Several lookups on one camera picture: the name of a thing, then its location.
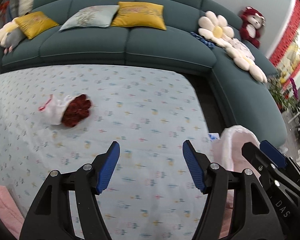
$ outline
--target light blue pillow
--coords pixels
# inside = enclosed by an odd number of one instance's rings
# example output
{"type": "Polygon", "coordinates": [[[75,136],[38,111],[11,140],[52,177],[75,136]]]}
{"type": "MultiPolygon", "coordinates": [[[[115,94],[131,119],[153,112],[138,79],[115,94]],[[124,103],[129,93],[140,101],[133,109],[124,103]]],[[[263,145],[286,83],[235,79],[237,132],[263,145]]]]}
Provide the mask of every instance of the light blue pillow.
{"type": "Polygon", "coordinates": [[[71,16],[59,31],[84,28],[84,27],[109,27],[119,5],[97,5],[90,6],[78,11],[71,16]]]}

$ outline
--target screw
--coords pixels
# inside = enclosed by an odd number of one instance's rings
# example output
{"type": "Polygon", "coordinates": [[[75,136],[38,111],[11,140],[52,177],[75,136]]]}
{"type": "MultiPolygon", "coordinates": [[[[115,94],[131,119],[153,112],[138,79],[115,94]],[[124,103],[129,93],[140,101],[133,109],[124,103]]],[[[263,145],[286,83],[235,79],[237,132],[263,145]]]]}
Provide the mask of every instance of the screw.
{"type": "Polygon", "coordinates": [[[211,164],[210,164],[210,168],[213,169],[213,170],[217,170],[217,169],[219,169],[219,167],[220,167],[220,166],[219,166],[219,164],[217,164],[217,163],[211,163],[211,164]]]}
{"type": "Polygon", "coordinates": [[[51,177],[55,177],[55,176],[57,176],[58,175],[58,171],[51,171],[50,172],[50,176],[51,177]]]}
{"type": "Polygon", "coordinates": [[[250,170],[250,169],[245,169],[244,173],[247,174],[247,175],[252,175],[253,174],[252,170],[250,170]]]}
{"type": "Polygon", "coordinates": [[[83,166],[83,169],[85,171],[89,171],[89,170],[91,170],[91,168],[92,168],[91,164],[86,164],[86,165],[83,166]]]}

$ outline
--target red roses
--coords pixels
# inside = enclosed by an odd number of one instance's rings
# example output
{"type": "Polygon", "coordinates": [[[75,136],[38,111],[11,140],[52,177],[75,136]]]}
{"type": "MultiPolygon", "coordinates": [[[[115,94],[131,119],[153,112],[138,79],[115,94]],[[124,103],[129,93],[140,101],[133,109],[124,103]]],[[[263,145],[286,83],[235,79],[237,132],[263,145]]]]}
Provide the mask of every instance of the red roses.
{"type": "Polygon", "coordinates": [[[61,123],[68,127],[75,127],[81,120],[90,115],[90,107],[91,101],[87,100],[86,95],[76,97],[66,108],[61,123]]]}

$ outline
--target green sofa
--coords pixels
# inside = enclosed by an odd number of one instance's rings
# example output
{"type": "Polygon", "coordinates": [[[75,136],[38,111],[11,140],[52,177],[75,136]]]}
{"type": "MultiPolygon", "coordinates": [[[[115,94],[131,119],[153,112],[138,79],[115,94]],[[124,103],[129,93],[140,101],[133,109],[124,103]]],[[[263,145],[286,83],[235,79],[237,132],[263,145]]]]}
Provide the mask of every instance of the green sofa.
{"type": "MultiPolygon", "coordinates": [[[[34,0],[33,11],[42,11],[62,25],[82,8],[142,1],[164,6],[167,30],[148,27],[77,28],[58,32],[60,26],[24,40],[12,53],[3,55],[1,73],[58,64],[114,64],[159,68],[207,78],[226,124],[242,125],[278,147],[287,135],[282,116],[264,84],[239,69],[224,49],[209,49],[189,32],[197,32],[205,11],[223,15],[240,40],[241,19],[212,0],[34,0]]],[[[256,64],[267,76],[276,69],[249,42],[256,64]]]]}

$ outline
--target printed bedsheet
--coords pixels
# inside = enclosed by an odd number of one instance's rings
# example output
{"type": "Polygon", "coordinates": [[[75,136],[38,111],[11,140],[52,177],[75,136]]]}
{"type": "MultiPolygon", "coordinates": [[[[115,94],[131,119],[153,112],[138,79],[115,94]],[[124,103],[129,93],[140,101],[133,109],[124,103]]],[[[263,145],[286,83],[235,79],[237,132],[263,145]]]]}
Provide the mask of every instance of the printed bedsheet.
{"type": "MultiPolygon", "coordinates": [[[[186,139],[213,160],[198,99],[181,74],[55,65],[0,75],[0,185],[24,216],[51,170],[76,171],[117,141],[118,164],[97,198],[112,239],[191,239],[206,198],[183,159],[186,139]],[[46,124],[38,107],[50,94],[87,94],[90,116],[74,128],[46,124]]],[[[71,211],[83,238],[75,206],[71,211]]]]}

